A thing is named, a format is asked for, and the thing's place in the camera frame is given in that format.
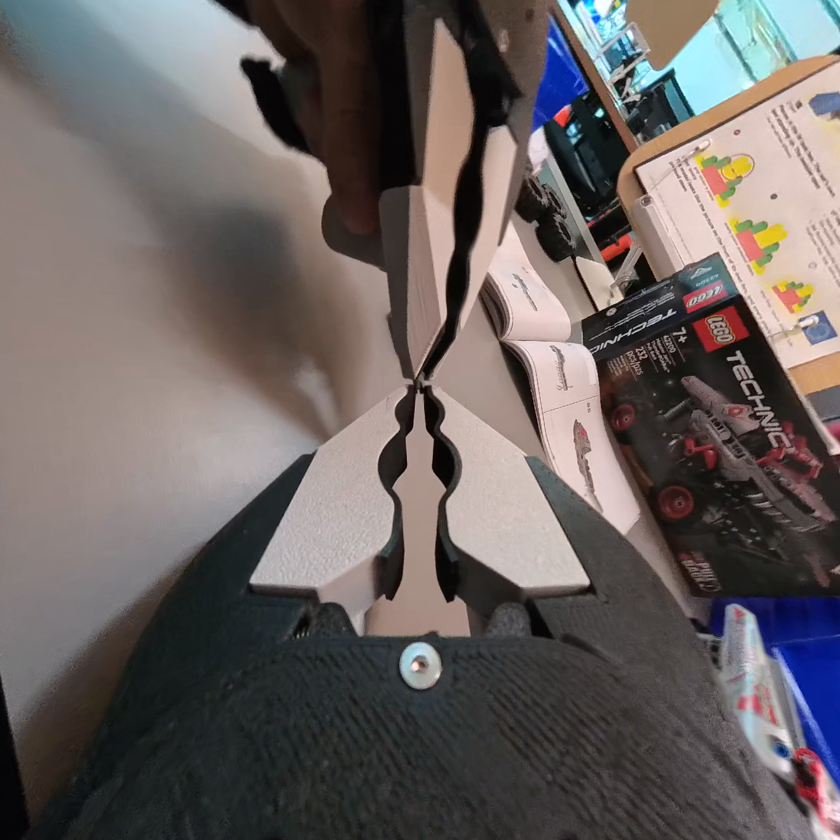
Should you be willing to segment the black equipment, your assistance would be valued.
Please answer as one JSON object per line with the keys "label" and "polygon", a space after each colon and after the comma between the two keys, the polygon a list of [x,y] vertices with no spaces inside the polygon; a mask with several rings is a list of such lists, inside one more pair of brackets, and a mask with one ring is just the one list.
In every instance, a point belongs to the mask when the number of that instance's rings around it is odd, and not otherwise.
{"label": "black equipment", "polygon": [[543,126],[549,150],[581,209],[591,219],[616,200],[616,184],[630,151],[600,98],[579,96]]}

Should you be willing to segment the blue tagged storage bin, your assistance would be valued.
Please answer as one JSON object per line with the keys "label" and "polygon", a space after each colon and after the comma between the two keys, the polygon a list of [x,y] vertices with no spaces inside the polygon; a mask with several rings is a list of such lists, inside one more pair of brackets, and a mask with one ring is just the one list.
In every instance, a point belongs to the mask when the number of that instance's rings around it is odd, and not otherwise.
{"label": "blue tagged storage bin", "polygon": [[545,66],[534,103],[531,133],[589,92],[586,78],[556,19],[549,16]]}

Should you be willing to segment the small red toy piece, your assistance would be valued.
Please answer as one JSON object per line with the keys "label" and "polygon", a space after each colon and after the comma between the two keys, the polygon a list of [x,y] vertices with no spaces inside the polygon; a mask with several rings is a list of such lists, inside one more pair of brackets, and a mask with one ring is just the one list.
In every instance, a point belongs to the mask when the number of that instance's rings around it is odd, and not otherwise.
{"label": "small red toy piece", "polygon": [[794,788],[816,836],[826,830],[826,772],[815,752],[798,748],[791,759]]}

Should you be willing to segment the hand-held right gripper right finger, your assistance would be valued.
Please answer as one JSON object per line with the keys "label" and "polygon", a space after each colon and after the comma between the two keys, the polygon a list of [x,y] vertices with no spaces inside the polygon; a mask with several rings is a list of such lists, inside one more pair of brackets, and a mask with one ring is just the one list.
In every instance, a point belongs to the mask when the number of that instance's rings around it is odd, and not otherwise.
{"label": "hand-held right gripper right finger", "polygon": [[435,567],[447,602],[489,618],[505,603],[577,595],[591,581],[534,472],[542,467],[435,385],[423,389],[434,441]]}

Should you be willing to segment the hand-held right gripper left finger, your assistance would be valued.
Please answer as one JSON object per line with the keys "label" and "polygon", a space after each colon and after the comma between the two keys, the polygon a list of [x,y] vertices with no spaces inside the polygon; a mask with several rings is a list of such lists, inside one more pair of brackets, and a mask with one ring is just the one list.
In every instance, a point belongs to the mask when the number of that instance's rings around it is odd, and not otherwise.
{"label": "hand-held right gripper left finger", "polygon": [[363,632],[366,614],[403,577],[403,510],[415,391],[404,385],[314,453],[249,580],[263,595],[342,606]]}

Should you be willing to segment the white printed packet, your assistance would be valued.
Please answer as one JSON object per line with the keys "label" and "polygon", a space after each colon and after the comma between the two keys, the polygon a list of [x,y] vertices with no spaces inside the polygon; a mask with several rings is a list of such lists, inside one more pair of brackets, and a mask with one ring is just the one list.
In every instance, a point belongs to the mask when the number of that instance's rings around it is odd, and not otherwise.
{"label": "white printed packet", "polygon": [[805,737],[781,665],[767,653],[756,615],[726,606],[719,646],[719,680],[733,716],[761,764],[795,787],[795,754]]}

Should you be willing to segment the grey desk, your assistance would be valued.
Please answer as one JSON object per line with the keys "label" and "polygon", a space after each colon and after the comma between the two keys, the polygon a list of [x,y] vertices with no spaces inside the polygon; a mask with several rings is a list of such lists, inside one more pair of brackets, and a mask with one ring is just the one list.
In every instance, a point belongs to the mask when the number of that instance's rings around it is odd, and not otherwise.
{"label": "grey desk", "polygon": [[2,2],[2,679],[30,822],[185,564],[402,382],[213,2]]}

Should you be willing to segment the person's left hand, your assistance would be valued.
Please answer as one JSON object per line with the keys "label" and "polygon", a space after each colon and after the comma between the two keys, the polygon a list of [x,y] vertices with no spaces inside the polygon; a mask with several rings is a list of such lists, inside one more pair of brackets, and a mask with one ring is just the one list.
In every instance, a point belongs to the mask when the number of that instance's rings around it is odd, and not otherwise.
{"label": "person's left hand", "polygon": [[287,62],[309,65],[301,129],[327,169],[344,226],[371,235],[379,218],[379,92],[365,2],[247,1],[253,25]]}

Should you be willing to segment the black toy tire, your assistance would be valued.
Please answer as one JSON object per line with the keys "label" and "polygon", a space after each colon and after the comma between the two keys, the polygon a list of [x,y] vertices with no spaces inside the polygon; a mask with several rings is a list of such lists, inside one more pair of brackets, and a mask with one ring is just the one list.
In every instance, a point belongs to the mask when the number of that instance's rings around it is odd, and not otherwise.
{"label": "black toy tire", "polygon": [[574,255],[574,239],[562,213],[548,209],[535,227],[535,235],[544,254],[555,264]]}
{"label": "black toy tire", "polygon": [[543,184],[534,175],[527,175],[515,203],[516,213],[527,223],[540,223],[541,220],[560,214],[564,217],[564,209],[557,193],[551,185]]}

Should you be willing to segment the orange black tool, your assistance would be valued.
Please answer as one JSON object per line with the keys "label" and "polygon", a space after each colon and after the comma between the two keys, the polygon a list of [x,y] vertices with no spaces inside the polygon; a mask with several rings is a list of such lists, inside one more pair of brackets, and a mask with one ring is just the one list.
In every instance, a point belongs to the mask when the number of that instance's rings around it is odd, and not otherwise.
{"label": "orange black tool", "polygon": [[606,263],[622,258],[634,243],[633,229],[621,207],[593,218],[587,228]]}

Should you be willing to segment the tan rounded panel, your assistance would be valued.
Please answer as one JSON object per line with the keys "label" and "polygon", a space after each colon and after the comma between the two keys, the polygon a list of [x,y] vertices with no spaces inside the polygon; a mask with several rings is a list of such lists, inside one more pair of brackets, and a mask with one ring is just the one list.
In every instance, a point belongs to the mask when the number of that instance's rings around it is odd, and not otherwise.
{"label": "tan rounded panel", "polygon": [[719,1],[628,1],[625,18],[648,47],[654,70],[669,65],[717,12]]}

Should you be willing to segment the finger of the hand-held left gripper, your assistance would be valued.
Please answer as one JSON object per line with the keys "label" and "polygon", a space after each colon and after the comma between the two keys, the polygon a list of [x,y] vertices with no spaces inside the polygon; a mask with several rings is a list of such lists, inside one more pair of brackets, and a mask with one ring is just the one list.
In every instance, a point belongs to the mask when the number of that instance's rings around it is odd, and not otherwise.
{"label": "finger of the hand-held left gripper", "polygon": [[508,224],[518,143],[506,125],[475,135],[455,190],[454,243],[445,277],[445,320],[419,378],[431,381],[476,304]]}
{"label": "finger of the hand-held left gripper", "polygon": [[456,196],[476,128],[464,52],[442,18],[411,18],[406,64],[412,161],[408,185],[380,199],[395,350],[408,380],[434,375],[478,295],[472,245],[459,248]]}

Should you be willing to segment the white instruction booklet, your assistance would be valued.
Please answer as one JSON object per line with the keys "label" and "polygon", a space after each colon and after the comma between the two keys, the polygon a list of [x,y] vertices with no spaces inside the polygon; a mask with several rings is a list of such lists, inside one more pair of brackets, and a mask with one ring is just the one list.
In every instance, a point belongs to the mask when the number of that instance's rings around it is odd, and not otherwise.
{"label": "white instruction booklet", "polygon": [[533,268],[512,223],[481,298],[499,342],[528,377],[549,466],[627,534],[641,511],[606,431],[595,361],[582,344],[570,341],[570,317]]}

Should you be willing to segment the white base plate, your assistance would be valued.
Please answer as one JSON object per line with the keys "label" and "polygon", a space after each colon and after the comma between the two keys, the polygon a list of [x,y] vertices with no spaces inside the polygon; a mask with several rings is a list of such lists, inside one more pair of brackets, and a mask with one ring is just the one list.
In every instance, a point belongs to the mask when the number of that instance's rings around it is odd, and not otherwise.
{"label": "white base plate", "polygon": [[609,309],[624,298],[613,274],[602,262],[576,255],[574,266],[597,312]]}

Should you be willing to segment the black toy set box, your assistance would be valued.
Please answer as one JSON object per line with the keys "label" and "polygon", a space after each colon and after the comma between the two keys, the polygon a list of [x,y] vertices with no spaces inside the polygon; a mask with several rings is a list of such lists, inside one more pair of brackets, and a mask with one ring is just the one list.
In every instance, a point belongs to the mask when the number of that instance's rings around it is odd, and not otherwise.
{"label": "black toy set box", "polygon": [[605,420],[690,589],[838,596],[838,465],[725,261],[582,331]]}

